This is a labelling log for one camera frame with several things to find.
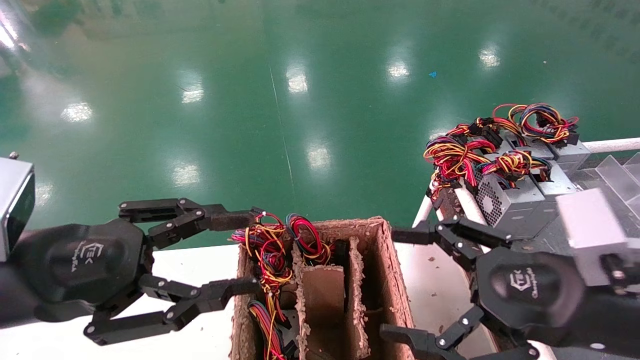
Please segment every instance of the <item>colorful wires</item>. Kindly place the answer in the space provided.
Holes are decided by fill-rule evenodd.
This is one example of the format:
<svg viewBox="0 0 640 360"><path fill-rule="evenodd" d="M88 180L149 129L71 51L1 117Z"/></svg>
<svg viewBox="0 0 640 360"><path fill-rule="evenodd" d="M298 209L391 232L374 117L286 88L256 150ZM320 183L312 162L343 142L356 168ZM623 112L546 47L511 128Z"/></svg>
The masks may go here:
<svg viewBox="0 0 640 360"><path fill-rule="evenodd" d="M263 224L263 218L276 220L275 224ZM259 250L269 241L279 239L285 232L285 226L274 214L263 211L255 218L255 224L245 229L238 229L231 235L231 240L244 245L251 256L259 257ZM277 252L279 248L275 243L269 243L268 251Z"/></svg>
<svg viewBox="0 0 640 360"><path fill-rule="evenodd" d="M264 218L272 218L275 223L264 224ZM255 258L260 267L260 284L269 314L282 324L288 323L288 320L280 308L280 288L293 275L281 239L285 231L284 224L277 216L262 212L256 217L255 224L238 229L231 235L232 241L241 244Z"/></svg>
<svg viewBox="0 0 640 360"><path fill-rule="evenodd" d="M546 143L566 141L577 127L578 117L563 119L556 109L542 102L531 105L503 104L493 110L493 116L499 108L507 106L511 107L508 113L510 122L515 124L515 116L520 114L518 126L523 135ZM531 119L536 121L535 125L531 123Z"/></svg>
<svg viewBox="0 0 640 360"><path fill-rule="evenodd" d="M507 188L516 188L516 181L537 170L541 181L548 181L551 164L542 158L531 156L524 151L509 151L491 163L478 164L476 170L483 176L495 174Z"/></svg>
<svg viewBox="0 0 640 360"><path fill-rule="evenodd" d="M440 136L427 144L423 157L435 167L431 184L437 191L433 192L432 197L437 198L440 189L450 187L461 178L471 186L477 186L475 165L488 163L489 160L476 154L476 150L495 152L495 146L486 140L474 140L460 145L448 136Z"/></svg>
<svg viewBox="0 0 640 360"><path fill-rule="evenodd" d="M269 315L264 305L255 300L249 301L247 308L257 321L262 333L262 339L264 340L263 358L265 360L287 360L284 356L282 331L274 324L274 314Z"/></svg>
<svg viewBox="0 0 640 360"><path fill-rule="evenodd" d="M304 227L309 230L313 237L310 243L307 243L301 235ZM309 220L298 214L289 214L287 215L287 230L291 233L307 263L311 265L327 265L329 263L332 254L335 252L334 244L328 245L321 241L316 227Z"/></svg>

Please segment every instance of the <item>robotic arm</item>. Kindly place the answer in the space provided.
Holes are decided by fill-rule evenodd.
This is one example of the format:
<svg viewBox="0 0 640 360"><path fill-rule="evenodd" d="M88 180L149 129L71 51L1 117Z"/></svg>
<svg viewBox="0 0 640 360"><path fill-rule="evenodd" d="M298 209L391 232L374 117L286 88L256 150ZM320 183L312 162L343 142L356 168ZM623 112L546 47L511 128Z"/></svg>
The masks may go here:
<svg viewBox="0 0 640 360"><path fill-rule="evenodd" d="M197 288L153 276L153 251L205 230L254 223L262 210L227 211L188 199L129 201L102 225L63 225L22 233L35 199L33 166L0 158L0 329L93 315L84 334L98 345L146 338L225 308L234 295L258 293L256 279ZM145 234L134 223L162 222ZM113 319L143 294L173 303L165 312Z"/></svg>
<svg viewBox="0 0 640 360"><path fill-rule="evenodd" d="M581 273L580 257L512 251L509 236L464 218L394 229L392 236L397 242L437 244L472 278L472 308L441 335L381 326L383 339L409 345L416 359L464 360L455 348L479 324L509 340L512 348L473 360L537 359L538 350L527 340L640 356L640 300L625 290L640 283L638 263L625 266L619 254L603 254L592 267L603 269L609 284L588 286L586 279L593 276ZM483 254L478 245L491 251Z"/></svg>

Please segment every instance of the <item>cardboard compartment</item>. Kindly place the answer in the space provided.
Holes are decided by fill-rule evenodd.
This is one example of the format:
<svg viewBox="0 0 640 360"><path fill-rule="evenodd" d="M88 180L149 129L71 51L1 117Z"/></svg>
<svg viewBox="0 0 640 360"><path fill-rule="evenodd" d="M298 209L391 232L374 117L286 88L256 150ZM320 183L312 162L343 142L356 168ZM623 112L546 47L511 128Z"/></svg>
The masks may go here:
<svg viewBox="0 0 640 360"><path fill-rule="evenodd" d="M299 327L293 329L299 329L300 360L412 360L406 345L390 344L378 336L383 322L413 327L388 222L374 217L314 225L323 241L347 240L349 259L345 267L308 266L297 247L291 247L294 279L287 288L295 288L297 298L294 320ZM253 275L252 262L242 248L238 265L239 277ZM246 310L252 298L234 299L232 360L262 359L262 336Z"/></svg>

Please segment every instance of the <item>white pipe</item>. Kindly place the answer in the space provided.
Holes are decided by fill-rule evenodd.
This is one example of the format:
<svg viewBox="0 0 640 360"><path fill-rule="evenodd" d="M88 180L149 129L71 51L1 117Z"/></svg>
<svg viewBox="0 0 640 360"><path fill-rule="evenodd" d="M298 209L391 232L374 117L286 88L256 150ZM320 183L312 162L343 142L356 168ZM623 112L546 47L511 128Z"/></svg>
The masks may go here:
<svg viewBox="0 0 640 360"><path fill-rule="evenodd" d="M476 198L467 190L464 185L461 188L455 189L454 192L460 201L460 206L465 212L467 219L486 225L486 220L480 211L480 207L476 203Z"/></svg>
<svg viewBox="0 0 640 360"><path fill-rule="evenodd" d="M592 153L640 150L640 138L583 142L582 144Z"/></svg>
<svg viewBox="0 0 640 360"><path fill-rule="evenodd" d="M439 221L443 221L444 220L444 215L442 214L442 210L436 209L436 216L438 217Z"/></svg>
<svg viewBox="0 0 640 360"><path fill-rule="evenodd" d="M431 203L431 199L425 195L422 199L422 204L420 204L420 208L418 209L418 213L415 215L415 220L413 221L413 225L411 227L416 227L421 221L427 220L429 217L429 213L433 208L433 204Z"/></svg>

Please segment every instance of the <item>gray power supply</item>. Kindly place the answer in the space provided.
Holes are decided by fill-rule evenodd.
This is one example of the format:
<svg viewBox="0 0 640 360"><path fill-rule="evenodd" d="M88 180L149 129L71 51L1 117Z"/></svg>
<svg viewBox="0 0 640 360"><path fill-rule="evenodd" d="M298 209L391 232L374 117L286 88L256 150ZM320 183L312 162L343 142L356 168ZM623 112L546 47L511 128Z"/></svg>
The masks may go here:
<svg viewBox="0 0 640 360"><path fill-rule="evenodd" d="M497 155L487 155L492 161L496 157ZM527 176L518 180L516 189L502 189L496 175L476 174L476 179L476 202L487 225L507 232L514 240L536 236L540 225L532 222L531 218L545 197L533 178Z"/></svg>
<svg viewBox="0 0 640 360"><path fill-rule="evenodd" d="M567 145L565 147L549 145L549 149L554 154L554 160L567 176L571 176L578 170L591 154L589 149L580 141L576 145Z"/></svg>
<svg viewBox="0 0 640 360"><path fill-rule="evenodd" d="M538 182L536 174L533 173L533 181L540 190L545 200L538 205L531 215L531 229L538 229L536 235L544 229L547 224L555 220L558 216L556 197L575 193L576 189L569 178L564 174L562 168L555 161L551 163L551 181Z"/></svg>
<svg viewBox="0 0 640 360"><path fill-rule="evenodd" d="M518 139L516 136L508 131L502 131L500 133L504 142L508 143L514 150L519 151L528 151L531 153L531 156L535 156L537 158L542 158L545 160L553 160L555 158L554 153L547 147L547 145L540 141L533 141L531 138L525 137L524 140L527 143L527 146L518 146Z"/></svg>

